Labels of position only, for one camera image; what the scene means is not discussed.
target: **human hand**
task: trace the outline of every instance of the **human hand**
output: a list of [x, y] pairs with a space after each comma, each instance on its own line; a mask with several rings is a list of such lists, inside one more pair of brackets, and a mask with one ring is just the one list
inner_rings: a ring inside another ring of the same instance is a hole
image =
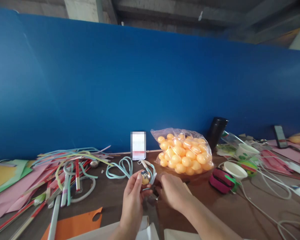
[[156, 182], [161, 183], [161, 187], [156, 186], [160, 197], [162, 197], [170, 207], [183, 214], [182, 210], [184, 206], [192, 200], [193, 196], [187, 191], [182, 180], [172, 174], [163, 173], [157, 175]]
[[129, 233], [129, 239], [135, 239], [140, 228], [143, 208], [142, 202], [146, 196], [152, 194], [151, 184], [142, 185], [142, 176], [140, 170], [134, 173], [128, 180], [127, 186], [123, 193], [122, 214], [119, 227], [125, 233]]

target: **metal ball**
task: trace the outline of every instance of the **metal ball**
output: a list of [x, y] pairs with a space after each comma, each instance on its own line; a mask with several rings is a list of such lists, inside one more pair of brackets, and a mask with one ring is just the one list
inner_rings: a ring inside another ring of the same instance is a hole
[[142, 185], [147, 185], [151, 179], [150, 173], [144, 170], [141, 172], [141, 176], [142, 176]]
[[97, 168], [99, 166], [100, 161], [99, 160], [92, 160], [90, 163], [90, 167]]

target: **black thermos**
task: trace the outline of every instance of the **black thermos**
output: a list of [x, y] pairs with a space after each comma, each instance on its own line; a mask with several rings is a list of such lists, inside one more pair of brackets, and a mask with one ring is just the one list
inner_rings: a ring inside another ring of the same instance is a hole
[[214, 117], [211, 123], [210, 129], [207, 135], [207, 141], [211, 148], [211, 151], [214, 152], [215, 147], [217, 146], [219, 139], [226, 128], [229, 120], [222, 117]]

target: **white paper cup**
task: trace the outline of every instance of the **white paper cup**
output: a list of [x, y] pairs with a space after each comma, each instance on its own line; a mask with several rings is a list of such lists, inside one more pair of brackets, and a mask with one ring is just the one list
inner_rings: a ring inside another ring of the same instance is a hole
[[248, 160], [259, 153], [260, 152], [254, 147], [251, 147], [244, 143], [240, 143], [238, 149], [234, 154], [234, 158], [237, 160]]
[[242, 179], [248, 176], [247, 172], [242, 167], [232, 162], [225, 162], [223, 170], [230, 173], [237, 182], [241, 182]]

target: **phone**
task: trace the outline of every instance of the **phone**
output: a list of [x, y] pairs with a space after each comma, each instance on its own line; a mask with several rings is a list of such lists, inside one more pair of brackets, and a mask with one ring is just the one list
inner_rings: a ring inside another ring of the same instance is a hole
[[276, 135], [276, 140], [277, 140], [277, 146], [280, 149], [288, 148], [288, 142], [286, 140], [286, 137], [284, 136], [283, 133], [283, 128], [281, 125], [274, 125], [273, 126], [274, 133]]
[[146, 158], [146, 132], [131, 132], [131, 158], [133, 161]]

